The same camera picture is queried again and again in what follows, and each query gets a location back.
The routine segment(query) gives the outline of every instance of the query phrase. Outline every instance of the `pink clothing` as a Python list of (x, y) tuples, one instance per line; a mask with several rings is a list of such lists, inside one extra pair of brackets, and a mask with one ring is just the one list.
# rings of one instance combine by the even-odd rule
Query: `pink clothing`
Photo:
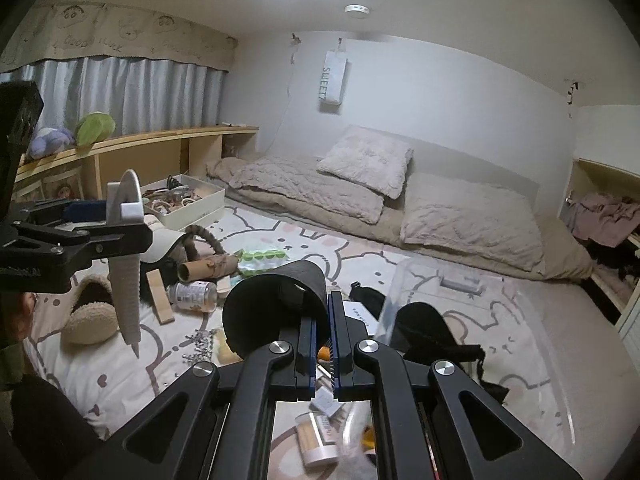
[(589, 193), (576, 205), (573, 235), (606, 247), (617, 247), (640, 225), (640, 204)]

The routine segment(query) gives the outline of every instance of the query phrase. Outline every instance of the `black bag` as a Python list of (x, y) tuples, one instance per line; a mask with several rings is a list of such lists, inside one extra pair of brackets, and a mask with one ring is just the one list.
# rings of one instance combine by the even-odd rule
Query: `black bag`
[[(376, 319), (380, 317), (385, 303), (385, 295), (380, 291), (354, 282), (351, 283), (349, 298), (362, 303)], [(462, 368), (460, 363), (476, 362), (478, 382), (487, 393), (500, 403), (509, 393), (507, 387), (482, 379), (486, 356), (482, 347), (459, 345), (444, 318), (428, 303), (409, 303), (398, 310), (389, 346), (404, 352), (407, 361), (424, 365), (446, 359)]]

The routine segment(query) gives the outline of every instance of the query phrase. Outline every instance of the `purple plush toy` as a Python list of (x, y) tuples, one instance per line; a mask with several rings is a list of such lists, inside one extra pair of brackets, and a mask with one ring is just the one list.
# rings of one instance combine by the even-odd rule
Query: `purple plush toy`
[(42, 158), (53, 153), (63, 152), (75, 143), (74, 134), (62, 126), (41, 128), (31, 139), (27, 154), (33, 159)]

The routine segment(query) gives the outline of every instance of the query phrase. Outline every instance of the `green plush toy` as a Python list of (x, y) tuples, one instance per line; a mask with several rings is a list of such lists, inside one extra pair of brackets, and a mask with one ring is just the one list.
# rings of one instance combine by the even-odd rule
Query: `green plush toy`
[(88, 146), (109, 138), (116, 129), (116, 121), (109, 114), (92, 112), (85, 115), (76, 126), (76, 145)]

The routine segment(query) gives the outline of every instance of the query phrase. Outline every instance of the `ceiling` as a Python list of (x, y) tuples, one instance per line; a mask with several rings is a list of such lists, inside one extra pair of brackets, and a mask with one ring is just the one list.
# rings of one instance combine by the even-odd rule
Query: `ceiling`
[[(39, 0), (54, 3), (73, 0)], [(578, 105), (640, 105), (640, 47), (608, 0), (79, 0), (160, 10), (240, 40), (258, 32), (348, 30), (439, 43), (491, 59)], [(366, 20), (347, 4), (370, 7)]]

